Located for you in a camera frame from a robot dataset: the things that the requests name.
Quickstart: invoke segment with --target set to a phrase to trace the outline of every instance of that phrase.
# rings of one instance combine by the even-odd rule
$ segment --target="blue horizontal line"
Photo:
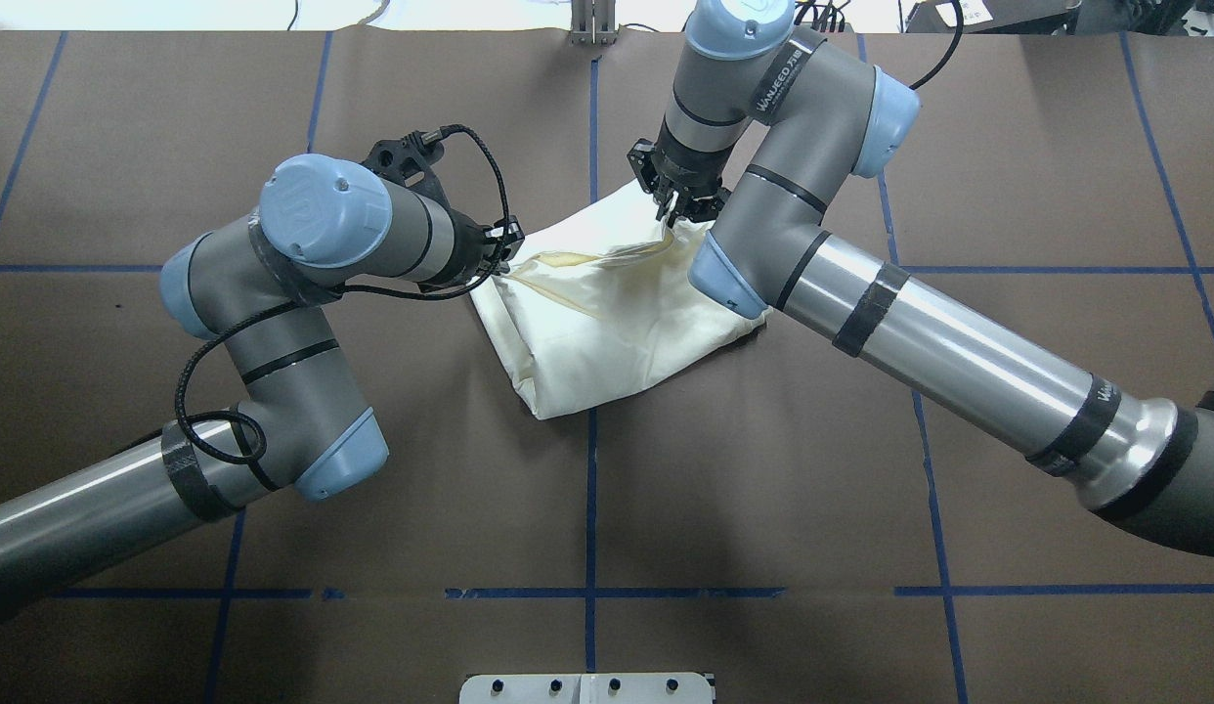
[[[1037,584],[898,586],[894,596],[1104,596],[1104,594],[1214,594],[1214,584]]]
[[[70,273],[70,274],[114,274],[114,273],[159,273],[159,263],[0,263],[0,273]]]
[[[988,267],[908,266],[914,274],[1192,274],[1189,267]]]
[[[446,597],[459,598],[585,598],[594,592],[595,598],[776,598],[785,594],[783,586],[764,587],[494,587],[448,589]]]
[[[223,589],[101,587],[75,586],[53,598],[220,598]],[[234,598],[311,598],[311,589],[236,589]]]

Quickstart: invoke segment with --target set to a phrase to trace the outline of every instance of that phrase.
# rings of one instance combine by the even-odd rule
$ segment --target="gray metal bracket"
[[[615,44],[615,0],[572,0],[572,44]]]

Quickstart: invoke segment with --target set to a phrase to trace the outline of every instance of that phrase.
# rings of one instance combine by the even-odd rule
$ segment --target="blue end cap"
[[[325,500],[374,476],[387,459],[388,445],[368,409],[294,482],[294,489],[304,499]]]
[[[211,340],[215,333],[208,329],[191,299],[191,259],[194,257],[199,242],[210,234],[212,233],[200,234],[198,239],[182,246],[181,252],[174,254],[159,271],[159,297],[164,300],[165,311],[182,324],[186,333],[200,340]]]
[[[690,284],[707,299],[751,320],[767,310],[767,303],[745,283],[710,232],[690,263]]]
[[[898,83],[890,74],[875,68],[875,87],[872,89],[872,112],[867,117],[867,134],[853,175],[875,178],[902,146],[902,140],[920,114],[920,97],[915,90]]]
[[[790,0],[698,0],[686,41],[708,58],[736,62],[777,49],[794,32]]]
[[[324,154],[282,161],[259,193],[259,222],[280,254],[334,269],[371,254],[393,217],[382,180]]]

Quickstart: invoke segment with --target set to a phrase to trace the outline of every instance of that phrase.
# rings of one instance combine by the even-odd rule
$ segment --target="white cloth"
[[[628,183],[528,235],[512,271],[472,293],[499,359],[537,419],[645,391],[764,324],[690,285],[710,223],[656,222]]]

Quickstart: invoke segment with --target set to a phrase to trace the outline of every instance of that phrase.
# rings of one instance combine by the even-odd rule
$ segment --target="blue vertical line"
[[[867,42],[863,35],[858,39],[858,58],[867,62]],[[880,191],[880,215],[885,218],[885,234],[889,235],[890,260],[901,266],[898,244],[894,231],[894,212],[890,209],[890,189],[885,186],[885,174],[875,177]],[[964,672],[964,651],[959,645],[959,620],[955,619],[955,597],[951,592],[951,564],[946,561],[946,533],[941,527],[941,503],[937,500],[937,477],[932,471],[932,449],[929,445],[929,424],[924,415],[924,401],[920,392],[910,392],[910,407],[915,411],[915,426],[920,430],[920,449],[924,452],[924,473],[929,482],[929,522],[932,524],[934,552],[937,556],[937,575],[941,580],[942,611],[946,612],[946,638],[951,643],[951,664],[955,670],[955,696],[959,704],[968,704],[968,677]]]
[[[307,151],[316,146],[316,123],[320,119],[320,97],[324,93],[324,75],[329,72],[329,49],[334,45],[334,33],[324,33],[324,47],[320,49],[320,75],[316,79],[316,97],[312,98],[312,118],[307,124]]]
[[[223,659],[223,638],[228,631],[228,606],[233,601],[233,583],[238,574],[238,556],[242,552],[242,529],[246,522],[246,510],[243,509],[233,521],[233,539],[228,543],[228,562],[223,568],[223,587],[220,589],[220,608],[217,609],[217,630],[212,638],[212,660],[208,664],[208,681],[203,688],[203,700],[215,702],[220,662]]]
[[[1202,313],[1207,316],[1207,325],[1210,325],[1212,337],[1214,339],[1214,311],[1212,310],[1212,301],[1207,297],[1207,285],[1202,283],[1202,272],[1197,267],[1197,257],[1193,255],[1193,246],[1190,244],[1189,233],[1185,231],[1185,222],[1180,217],[1180,206],[1176,205],[1176,195],[1172,188],[1172,180],[1167,177],[1167,169],[1162,165],[1162,155],[1158,154],[1158,143],[1153,138],[1151,117],[1146,114],[1146,103],[1141,98],[1141,87],[1138,84],[1138,70],[1134,67],[1133,52],[1129,49],[1129,35],[1123,32],[1121,32],[1121,50],[1124,52],[1124,68],[1127,69],[1127,74],[1129,74],[1129,89],[1133,89],[1133,102],[1138,106],[1138,118],[1141,119],[1141,129],[1146,135],[1146,146],[1151,148],[1151,157],[1156,161],[1158,180],[1162,182],[1162,192],[1167,197],[1167,208],[1172,211],[1172,220],[1176,226],[1180,245],[1185,250],[1185,259],[1189,262],[1190,272],[1192,272],[1193,285],[1197,288],[1197,297],[1202,300]]]
[[[25,160],[25,151],[29,148],[29,140],[34,135],[34,129],[38,125],[38,115],[42,112],[42,104],[47,102],[47,92],[52,87],[52,79],[56,78],[56,68],[58,67],[58,59],[63,55],[63,45],[68,40],[68,33],[61,32],[61,38],[56,42],[56,52],[52,52],[52,62],[47,66],[47,75],[42,76],[42,86],[38,90],[38,98],[34,100],[34,110],[29,114],[29,121],[25,124],[25,134],[21,135],[21,143],[17,146],[17,155],[12,158],[12,168],[7,170],[7,180],[2,184],[2,192],[0,193],[0,223],[2,222],[4,210],[7,210],[7,200],[12,197],[12,187],[17,183],[17,175],[21,174],[21,164]]]
[[[599,201],[599,61],[590,62],[590,204]],[[599,670],[599,409],[589,413],[585,444],[585,671]]]

